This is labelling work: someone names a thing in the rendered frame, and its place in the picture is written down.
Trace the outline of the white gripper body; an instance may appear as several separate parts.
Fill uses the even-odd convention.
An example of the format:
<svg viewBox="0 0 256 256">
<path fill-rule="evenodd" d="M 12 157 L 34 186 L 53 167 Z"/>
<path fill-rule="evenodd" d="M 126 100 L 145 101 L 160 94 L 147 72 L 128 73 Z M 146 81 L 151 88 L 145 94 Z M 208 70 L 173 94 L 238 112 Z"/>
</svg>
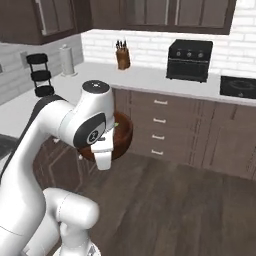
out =
<svg viewBox="0 0 256 256">
<path fill-rule="evenodd" d="M 97 142 L 91 146 L 97 168 L 99 170 L 109 170 L 112 162 L 113 147 L 105 142 Z"/>
</svg>

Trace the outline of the brown wooden bowl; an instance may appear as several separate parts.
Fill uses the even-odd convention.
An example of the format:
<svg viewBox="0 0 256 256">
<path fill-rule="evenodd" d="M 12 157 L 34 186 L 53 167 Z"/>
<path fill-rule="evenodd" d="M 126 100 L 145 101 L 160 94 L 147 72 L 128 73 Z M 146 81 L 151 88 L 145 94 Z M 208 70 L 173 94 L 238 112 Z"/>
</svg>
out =
<svg viewBox="0 0 256 256">
<path fill-rule="evenodd" d="M 103 134 L 97 141 L 105 142 L 109 146 L 113 147 L 112 160 L 115 160 L 126 153 L 128 148 L 130 147 L 133 137 L 133 123 L 126 114 L 119 111 L 115 111 L 114 119 L 115 123 L 119 123 L 119 126 L 115 127 L 114 125 L 113 129 Z M 87 160 L 95 162 L 94 155 L 91 152 L 91 146 L 80 149 L 79 153 L 82 157 L 86 158 Z"/>
</svg>

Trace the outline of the dark sink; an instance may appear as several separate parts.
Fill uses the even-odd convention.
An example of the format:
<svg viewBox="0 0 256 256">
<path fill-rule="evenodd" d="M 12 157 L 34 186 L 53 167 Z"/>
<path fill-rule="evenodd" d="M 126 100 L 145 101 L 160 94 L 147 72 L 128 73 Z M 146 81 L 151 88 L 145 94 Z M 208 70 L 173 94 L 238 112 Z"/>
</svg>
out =
<svg viewBox="0 0 256 256">
<path fill-rule="evenodd" d="M 6 157 L 16 146 L 18 139 L 0 134 L 0 160 Z"/>
</svg>

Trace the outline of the brown base cupboards with drawers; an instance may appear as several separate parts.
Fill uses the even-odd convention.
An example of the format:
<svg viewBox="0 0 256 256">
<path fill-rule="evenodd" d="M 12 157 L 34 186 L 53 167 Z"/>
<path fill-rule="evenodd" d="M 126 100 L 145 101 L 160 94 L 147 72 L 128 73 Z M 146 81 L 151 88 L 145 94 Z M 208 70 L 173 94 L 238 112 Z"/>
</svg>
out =
<svg viewBox="0 0 256 256">
<path fill-rule="evenodd" d="M 256 181 L 256 106 L 116 89 L 130 151 Z"/>
</svg>

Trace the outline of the wooden knife block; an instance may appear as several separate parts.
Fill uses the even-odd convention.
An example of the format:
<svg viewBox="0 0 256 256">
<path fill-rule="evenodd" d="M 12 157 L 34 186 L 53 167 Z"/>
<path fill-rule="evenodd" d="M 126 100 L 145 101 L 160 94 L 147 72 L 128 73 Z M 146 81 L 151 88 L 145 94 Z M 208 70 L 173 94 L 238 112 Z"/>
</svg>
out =
<svg viewBox="0 0 256 256">
<path fill-rule="evenodd" d="M 116 58 L 119 70 L 125 70 L 130 67 L 129 49 L 126 41 L 118 40 L 116 42 Z"/>
</svg>

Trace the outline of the white paper towel roll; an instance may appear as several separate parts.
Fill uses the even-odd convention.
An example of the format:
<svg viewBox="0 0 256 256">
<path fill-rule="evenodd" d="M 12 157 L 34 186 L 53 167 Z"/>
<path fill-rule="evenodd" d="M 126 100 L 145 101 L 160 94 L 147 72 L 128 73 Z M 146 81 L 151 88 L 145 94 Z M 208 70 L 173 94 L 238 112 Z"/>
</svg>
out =
<svg viewBox="0 0 256 256">
<path fill-rule="evenodd" d="M 74 68 L 72 49 L 68 45 L 64 44 L 59 49 L 59 54 L 60 54 L 60 60 L 61 60 L 62 75 L 64 77 L 75 76 L 77 72 L 75 71 L 75 68 Z"/>
</svg>

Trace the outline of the black tiered stand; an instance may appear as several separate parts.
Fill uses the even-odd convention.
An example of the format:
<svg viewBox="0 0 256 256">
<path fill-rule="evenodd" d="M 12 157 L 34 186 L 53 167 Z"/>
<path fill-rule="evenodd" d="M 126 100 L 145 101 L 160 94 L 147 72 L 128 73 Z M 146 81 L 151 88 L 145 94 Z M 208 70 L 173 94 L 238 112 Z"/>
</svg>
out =
<svg viewBox="0 0 256 256">
<path fill-rule="evenodd" d="M 36 54 L 30 54 L 26 56 L 27 63 L 30 67 L 31 74 L 30 77 L 34 83 L 35 89 L 35 95 L 37 97 L 45 97 L 49 95 L 53 95 L 55 93 L 54 87 L 51 84 L 51 72 L 48 70 L 48 56 L 45 53 L 36 53 Z M 40 65 L 44 64 L 45 68 L 42 70 L 34 70 L 34 65 Z M 38 86 L 38 82 L 45 82 L 47 81 L 47 85 Z"/>
</svg>

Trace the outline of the black toaster oven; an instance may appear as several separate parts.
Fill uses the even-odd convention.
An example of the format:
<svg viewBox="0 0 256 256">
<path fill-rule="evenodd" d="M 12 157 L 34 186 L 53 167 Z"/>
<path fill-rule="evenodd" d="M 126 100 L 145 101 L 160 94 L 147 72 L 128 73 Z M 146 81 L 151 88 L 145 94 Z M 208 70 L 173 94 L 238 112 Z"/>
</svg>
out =
<svg viewBox="0 0 256 256">
<path fill-rule="evenodd" d="M 213 42 L 176 39 L 169 47 L 166 77 L 206 82 Z"/>
</svg>

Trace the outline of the black hob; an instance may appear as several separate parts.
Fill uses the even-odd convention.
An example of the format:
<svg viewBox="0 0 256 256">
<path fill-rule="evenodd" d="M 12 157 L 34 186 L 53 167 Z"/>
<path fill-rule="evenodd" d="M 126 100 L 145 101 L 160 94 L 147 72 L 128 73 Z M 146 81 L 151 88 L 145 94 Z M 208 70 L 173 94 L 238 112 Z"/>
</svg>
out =
<svg viewBox="0 0 256 256">
<path fill-rule="evenodd" d="M 219 93 L 224 96 L 256 99 L 256 79 L 222 76 Z"/>
</svg>

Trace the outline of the grey wall socket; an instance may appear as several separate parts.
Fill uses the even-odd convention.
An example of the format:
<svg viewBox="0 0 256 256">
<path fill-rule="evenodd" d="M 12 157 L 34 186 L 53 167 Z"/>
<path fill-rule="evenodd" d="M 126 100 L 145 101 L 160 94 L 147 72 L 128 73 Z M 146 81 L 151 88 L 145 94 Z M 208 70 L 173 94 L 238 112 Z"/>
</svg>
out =
<svg viewBox="0 0 256 256">
<path fill-rule="evenodd" d="M 21 59 L 21 63 L 22 63 L 22 66 L 24 69 L 28 68 L 28 63 L 27 63 L 27 52 L 26 51 L 23 51 L 23 52 L 20 52 L 20 59 Z"/>
</svg>

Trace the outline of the dark brown wall cupboards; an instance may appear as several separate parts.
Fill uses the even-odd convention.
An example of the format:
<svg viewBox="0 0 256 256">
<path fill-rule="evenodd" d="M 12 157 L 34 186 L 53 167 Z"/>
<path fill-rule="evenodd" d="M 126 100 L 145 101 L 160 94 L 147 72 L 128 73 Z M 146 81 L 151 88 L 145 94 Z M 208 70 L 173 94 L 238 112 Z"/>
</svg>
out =
<svg viewBox="0 0 256 256">
<path fill-rule="evenodd" d="M 237 0 L 90 0 L 97 29 L 228 35 Z"/>
<path fill-rule="evenodd" d="M 89 0 L 0 0 L 0 42 L 43 45 L 92 28 Z"/>
</svg>

